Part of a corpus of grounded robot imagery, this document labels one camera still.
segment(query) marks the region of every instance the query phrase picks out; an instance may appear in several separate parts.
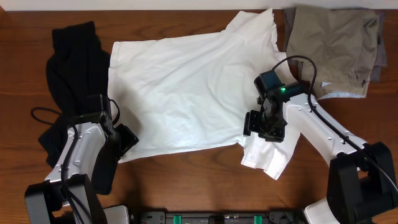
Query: white t-shirt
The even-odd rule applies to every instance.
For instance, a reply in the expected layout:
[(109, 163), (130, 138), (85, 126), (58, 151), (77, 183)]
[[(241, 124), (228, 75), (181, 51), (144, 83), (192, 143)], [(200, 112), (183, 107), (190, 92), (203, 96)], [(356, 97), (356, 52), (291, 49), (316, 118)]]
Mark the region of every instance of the white t-shirt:
[[(293, 131), (289, 142), (294, 144), (283, 149), (255, 133), (243, 136), (245, 114), (259, 110), (254, 79), (286, 57), (276, 40), (269, 9), (239, 12), (218, 33), (115, 42), (108, 95), (120, 107), (119, 122), (140, 140), (121, 162), (239, 143), (245, 147), (246, 166), (267, 170), (282, 154), (285, 159), (278, 164), (283, 167), (269, 171), (277, 179), (300, 133)], [(282, 83), (295, 82), (287, 63), (276, 72)]]

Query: cable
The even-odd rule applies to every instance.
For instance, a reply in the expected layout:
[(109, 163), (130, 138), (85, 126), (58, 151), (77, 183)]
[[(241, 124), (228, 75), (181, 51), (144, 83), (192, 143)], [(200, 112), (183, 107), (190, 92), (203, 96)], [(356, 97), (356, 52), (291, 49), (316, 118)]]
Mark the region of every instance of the cable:
[[(30, 115), (31, 115), (31, 116), (33, 117), (33, 119), (35, 119), (36, 121), (41, 122), (41, 123), (44, 123), (44, 124), (53, 125), (54, 123), (51, 123), (51, 122), (48, 122), (48, 121), (44, 121), (44, 120), (42, 120), (42, 119), (36, 117), (35, 111), (37, 111), (37, 110), (49, 111), (49, 112), (55, 113), (55, 114), (57, 114), (57, 115), (59, 115), (59, 116), (63, 116), (63, 114), (61, 114), (60, 112), (55, 111), (55, 110), (50, 109), (50, 108), (44, 108), (44, 107), (40, 107), (40, 106), (32, 108), (31, 111), (30, 111)], [(69, 147), (69, 150), (68, 150), (68, 152), (67, 152), (67, 155), (65, 156), (65, 160), (64, 160), (63, 163), (61, 164), (61, 184), (62, 184), (63, 192), (64, 192), (64, 194), (65, 194), (65, 196), (66, 196), (66, 198), (67, 198), (67, 200), (68, 200), (68, 202), (69, 202), (69, 204), (70, 204), (70, 206), (71, 206), (71, 208), (72, 208), (72, 211), (73, 211), (73, 212), (76, 214), (76, 216), (78, 217), (79, 223), (80, 223), (80, 224), (84, 224), (83, 218), (81, 217), (80, 212), (78, 211), (78, 209), (77, 209), (77, 207), (76, 207), (74, 201), (72, 200), (72, 197), (76, 200), (76, 202), (79, 203), (79, 206), (87, 213), (88, 217), (91, 218), (91, 217), (89, 216), (89, 213), (88, 213), (88, 211), (87, 211), (87, 208), (84, 207), (84, 205), (79, 201), (79, 199), (76, 197), (76, 195), (74, 195), (72, 192), (70, 192), (70, 190), (68, 189), (68, 186), (67, 186), (66, 183), (65, 183), (65, 175), (67, 174), (68, 168), (65, 168), (64, 164), (66, 164), (66, 165), (69, 164), (70, 157), (72, 156), (72, 152), (73, 152), (73, 150), (74, 150), (74, 148), (75, 148), (75, 146), (76, 146), (77, 140), (79, 139), (78, 130), (77, 130), (76, 126), (75, 126), (69, 119), (66, 119), (66, 120), (67, 120), (67, 121), (70, 123), (70, 125), (72, 126), (72, 128), (73, 128), (75, 134), (74, 134), (74, 136), (73, 136), (73, 141), (72, 141), (72, 143), (71, 143), (71, 145), (70, 145), (70, 147)]]
[(308, 105), (311, 108), (311, 112), (314, 112), (318, 118), (324, 122), (332, 131), (334, 131), (337, 135), (339, 135), (340, 138), (343, 139), (343, 144), (348, 143), (351, 147), (353, 147), (355, 150), (360, 151), (363, 153), (365, 159), (374, 167), (376, 168), (392, 185), (393, 189), (396, 191), (396, 193), (398, 194), (398, 188), (396, 186), (396, 184), (394, 183), (394, 181), (392, 181), (392, 179), (386, 174), (386, 172), (372, 159), (372, 157), (367, 154), (366, 152), (364, 152), (359, 146), (357, 146), (353, 141), (351, 141), (348, 137), (348, 135), (344, 135), (343, 133), (341, 133), (336, 127), (334, 127), (331, 123), (329, 123), (329, 121), (327, 121), (317, 110), (317, 107), (314, 106), (312, 104), (311, 101), (311, 92), (313, 89), (313, 85), (315, 83), (315, 79), (317, 78), (317, 66), (315, 65), (315, 63), (313, 62), (313, 60), (311, 60), (310, 58), (306, 57), (306, 56), (302, 56), (302, 55), (293, 55), (293, 56), (289, 56), (283, 60), (281, 60), (280, 62), (278, 62), (274, 68), (272, 68), (272, 70), (275, 70), (281, 63), (283, 63), (286, 60), (292, 59), (292, 58), (303, 58), (305, 60), (308, 60), (313, 67), (313, 78), (311, 81), (311, 85), (310, 85), (310, 89), (308, 90)]
[(120, 118), (120, 109), (119, 109), (118, 104), (115, 102), (115, 100), (112, 100), (112, 99), (109, 99), (109, 100), (112, 101), (114, 103), (114, 105), (116, 106), (116, 108), (118, 109), (118, 113), (117, 113), (116, 117), (114, 118), (114, 120), (112, 121), (112, 124), (115, 125), (119, 121), (119, 118)]

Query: tabletop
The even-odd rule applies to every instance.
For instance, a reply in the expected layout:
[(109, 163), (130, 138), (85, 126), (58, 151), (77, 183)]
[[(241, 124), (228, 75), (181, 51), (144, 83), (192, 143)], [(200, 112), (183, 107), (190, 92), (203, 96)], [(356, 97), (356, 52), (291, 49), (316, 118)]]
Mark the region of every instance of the tabletop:
[[(37, 138), (48, 128), (34, 121), (35, 106), (58, 109), (45, 77), (53, 54), (52, 29), (94, 21), (102, 48), (113, 42), (152, 40), (223, 30), (238, 11), (6, 12), (0, 20), (0, 223), (28, 223), (24, 192), (52, 170)], [(284, 39), (282, 11), (275, 10), (278, 46)], [(370, 143), (382, 141), (398, 174), (398, 11), (386, 11), (384, 41), (389, 65), (365, 99), (329, 99), (320, 104), (344, 127)], [(279, 180), (240, 164), (239, 145), (155, 156), (120, 164), (103, 207), (130, 211), (259, 211), (304, 208), (326, 196), (328, 166), (301, 136)], [(398, 210), (374, 218), (398, 223)]]

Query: green tape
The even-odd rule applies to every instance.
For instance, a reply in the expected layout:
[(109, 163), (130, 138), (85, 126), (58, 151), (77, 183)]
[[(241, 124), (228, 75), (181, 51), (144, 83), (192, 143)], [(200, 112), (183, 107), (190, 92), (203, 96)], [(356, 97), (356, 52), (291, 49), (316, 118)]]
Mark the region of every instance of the green tape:
[(181, 215), (174, 215), (173, 224), (181, 224)]
[(262, 224), (262, 216), (255, 215), (254, 216), (254, 224)]

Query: folded gray cloth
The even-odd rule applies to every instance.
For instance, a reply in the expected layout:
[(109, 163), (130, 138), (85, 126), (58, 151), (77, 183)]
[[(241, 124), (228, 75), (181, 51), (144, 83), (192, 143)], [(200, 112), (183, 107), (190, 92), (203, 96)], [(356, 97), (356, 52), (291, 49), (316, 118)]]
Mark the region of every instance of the folded gray cloth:
[[(339, 10), (299, 6), (286, 54), (314, 60), (318, 82), (363, 87), (376, 59), (379, 16), (370, 10)], [(303, 63), (302, 79), (313, 68)]]
[[(290, 34), (292, 33), (293, 30), (295, 13), (296, 13), (295, 7), (284, 9), (285, 39), (282, 46), (283, 52), (286, 52), (287, 50), (287, 44), (289, 43)], [(382, 38), (383, 24), (386, 15), (384, 12), (381, 11), (375, 11), (375, 13), (379, 15), (379, 30), (377, 32), (377, 55), (371, 72), (371, 81), (379, 82), (381, 67), (387, 66), (386, 48), (384, 46), (384, 41)], [(298, 63), (298, 61), (296, 60), (289, 60), (288, 63), (289, 65), (298, 65), (297, 73), (298, 76), (301, 78), (302, 62)]]

